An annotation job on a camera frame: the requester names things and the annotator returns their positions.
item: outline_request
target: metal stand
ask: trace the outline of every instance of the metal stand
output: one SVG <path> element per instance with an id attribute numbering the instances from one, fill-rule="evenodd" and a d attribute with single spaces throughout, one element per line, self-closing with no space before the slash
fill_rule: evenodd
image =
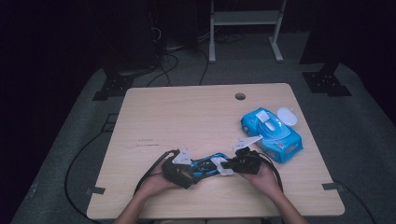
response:
<path id="1" fill-rule="evenodd" d="M 214 3 L 210 6 L 210 42 L 209 42 L 209 62 L 216 62 L 215 53 L 215 26 L 216 25 L 275 25 L 274 36 L 269 37 L 271 48 L 278 63 L 283 62 L 283 57 L 277 46 L 280 25 L 283 20 L 287 0 L 282 0 L 280 10 L 266 11 L 225 11 L 215 12 Z"/>

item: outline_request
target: black controller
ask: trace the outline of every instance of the black controller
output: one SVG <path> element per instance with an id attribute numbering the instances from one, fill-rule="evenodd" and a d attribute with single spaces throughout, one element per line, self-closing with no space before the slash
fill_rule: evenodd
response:
<path id="1" fill-rule="evenodd" d="M 197 161 L 193 161 L 192 165 L 173 164 L 172 160 L 178 155 L 178 153 L 179 151 L 177 150 L 174 153 L 174 156 L 168 158 L 162 166 L 163 176 L 172 183 L 187 189 L 192 184 L 197 184 L 204 178 L 219 174 L 217 166 L 213 164 L 210 158 L 213 156 L 217 157 L 221 153 L 198 160 L 198 162 L 204 164 L 205 167 L 202 165 L 199 167 L 193 165 Z M 232 169 L 234 172 L 240 174 L 256 175 L 259 172 L 263 158 L 260 157 L 260 154 L 257 151 L 250 150 L 249 147 L 244 147 L 237 150 L 235 155 L 236 156 L 234 158 L 226 159 L 227 161 L 222 162 L 221 166 L 224 169 Z"/>

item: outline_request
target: hand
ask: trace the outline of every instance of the hand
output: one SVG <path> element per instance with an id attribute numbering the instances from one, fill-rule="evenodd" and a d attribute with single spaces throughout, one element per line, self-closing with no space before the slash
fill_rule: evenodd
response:
<path id="1" fill-rule="evenodd" d="M 168 181 L 163 177 L 163 168 L 162 165 L 165 162 L 162 161 L 158 164 L 154 170 L 151 172 L 150 176 L 146 179 L 146 181 L 140 187 L 140 193 L 144 193 L 147 197 L 153 196 L 155 194 L 159 194 L 166 189 L 174 189 L 179 188 L 179 186 L 174 183 Z"/>
<path id="2" fill-rule="evenodd" d="M 151 175 L 142 184 L 132 200 L 126 205 L 120 215 L 114 220 L 114 224 L 136 223 L 147 199 L 166 189 L 178 188 L 177 185 L 169 182 L 163 177 L 163 162 L 158 164 Z"/>
<path id="3" fill-rule="evenodd" d="M 279 185 L 276 182 L 276 178 L 273 171 L 267 164 L 263 162 L 260 166 L 259 172 L 256 175 L 251 175 L 251 174 L 240 174 L 240 175 L 271 199 L 275 197 L 277 194 L 282 192 L 282 190 L 280 189 Z"/>

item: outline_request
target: wire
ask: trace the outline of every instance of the wire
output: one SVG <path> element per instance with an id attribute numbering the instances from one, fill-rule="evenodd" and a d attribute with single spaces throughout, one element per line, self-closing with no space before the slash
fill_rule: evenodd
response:
<path id="1" fill-rule="evenodd" d="M 361 203 L 361 205 L 364 207 L 364 210 L 366 210 L 367 214 L 369 215 L 370 219 L 372 220 L 372 222 L 374 224 L 376 224 L 375 218 L 373 216 L 373 214 L 371 213 L 370 209 L 368 208 L 368 206 L 366 205 L 366 203 L 354 192 L 352 191 L 349 187 L 347 187 L 347 185 L 343 184 L 341 181 L 335 179 L 332 177 L 332 180 L 341 185 L 343 188 L 345 188 L 347 191 L 349 191 L 358 201 L 359 203 Z"/>
<path id="2" fill-rule="evenodd" d="M 177 65 L 178 65 L 178 58 L 177 58 L 176 56 L 172 55 L 172 54 L 166 54 L 166 55 L 167 55 L 167 56 L 170 56 L 170 57 L 172 57 L 172 58 L 174 58 L 174 59 L 176 60 L 176 63 L 175 63 L 170 69 L 168 69 L 168 70 L 166 70 L 166 71 L 163 71 L 163 72 L 160 73 L 158 76 L 154 77 L 154 78 L 146 85 L 146 87 L 148 87 L 149 85 L 151 85 L 151 83 L 154 82 L 155 79 L 157 79 L 157 78 L 159 78 L 159 77 L 161 77 L 161 76 L 163 76 L 163 75 L 167 75 L 168 72 L 172 71 L 173 69 L 175 69 L 175 68 L 177 67 Z"/>
<path id="3" fill-rule="evenodd" d="M 84 151 L 85 148 L 87 148 L 87 146 L 92 143 L 94 140 L 96 140 L 98 137 L 100 137 L 103 133 L 108 133 L 109 130 L 112 130 L 114 128 L 114 126 L 111 126 L 107 129 L 105 129 L 104 131 L 102 130 L 99 134 L 97 134 L 94 138 L 92 138 L 90 141 L 88 141 L 77 153 L 77 155 L 73 158 L 72 162 L 69 164 L 69 167 L 67 168 L 67 172 L 66 172 L 66 176 L 64 178 L 64 194 L 66 196 L 67 201 L 70 203 L 70 205 L 72 205 L 72 207 L 78 212 L 80 213 L 83 217 L 87 218 L 88 220 L 90 220 L 93 223 L 99 223 L 96 220 L 90 219 L 86 214 L 84 214 L 81 210 L 79 210 L 76 205 L 73 203 L 73 201 L 71 200 L 70 196 L 69 196 L 69 192 L 67 190 L 67 182 L 68 182 L 68 177 L 70 174 L 70 170 L 73 167 L 73 164 L 75 163 L 76 159 L 78 158 L 78 156 L 81 154 L 81 152 Z"/>
<path id="4" fill-rule="evenodd" d="M 203 50 L 201 50 L 201 49 L 198 49 L 198 50 L 201 51 L 204 54 L 205 60 L 206 60 L 205 71 L 204 71 L 204 73 L 201 76 L 201 80 L 199 81 L 199 86 L 201 86 L 202 85 L 202 81 L 204 80 L 204 77 L 205 77 L 205 74 L 206 74 L 206 71 L 207 71 L 207 67 L 209 66 L 209 59 L 207 58 L 207 56 L 206 56 L 206 54 L 204 53 Z"/>

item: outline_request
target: gray carpet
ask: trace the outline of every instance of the gray carpet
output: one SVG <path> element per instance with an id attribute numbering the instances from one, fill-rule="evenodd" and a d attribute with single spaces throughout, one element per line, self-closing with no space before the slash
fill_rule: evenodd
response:
<path id="1" fill-rule="evenodd" d="M 308 220 L 311 223 L 372 223 L 352 194 L 354 192 L 373 213 L 377 223 L 396 223 L 395 126 L 364 89 L 359 77 L 343 65 L 335 74 L 352 96 L 329 97 L 325 93 L 311 93 L 302 72 L 318 71 L 321 64 L 299 65 L 307 37 L 305 33 L 279 36 L 283 63 L 275 61 L 267 34 L 246 35 L 243 41 L 229 45 L 217 44 L 217 62 L 208 66 L 202 85 L 289 83 L 330 174 L 351 190 L 339 190 L 346 207 L 343 215 L 308 217 Z M 200 45 L 200 49 L 207 55 L 207 43 Z M 194 49 L 172 54 L 177 56 L 178 65 L 168 73 L 170 84 L 198 85 L 205 71 L 204 54 Z M 163 68 L 172 67 L 174 62 L 174 58 L 164 57 Z M 138 77 L 134 87 L 146 87 L 161 72 L 157 70 Z M 105 79 L 102 69 L 92 75 L 12 223 L 91 223 L 66 200 L 64 178 L 73 158 L 101 132 L 107 116 L 120 111 L 122 97 L 92 101 Z M 167 85 L 166 76 L 162 76 L 150 86 Z M 91 198 L 89 191 L 99 174 L 110 137 L 111 133 L 98 135 L 79 154 L 70 170 L 69 195 L 83 213 L 87 210 Z M 280 223 L 279 218 L 272 221 Z"/>

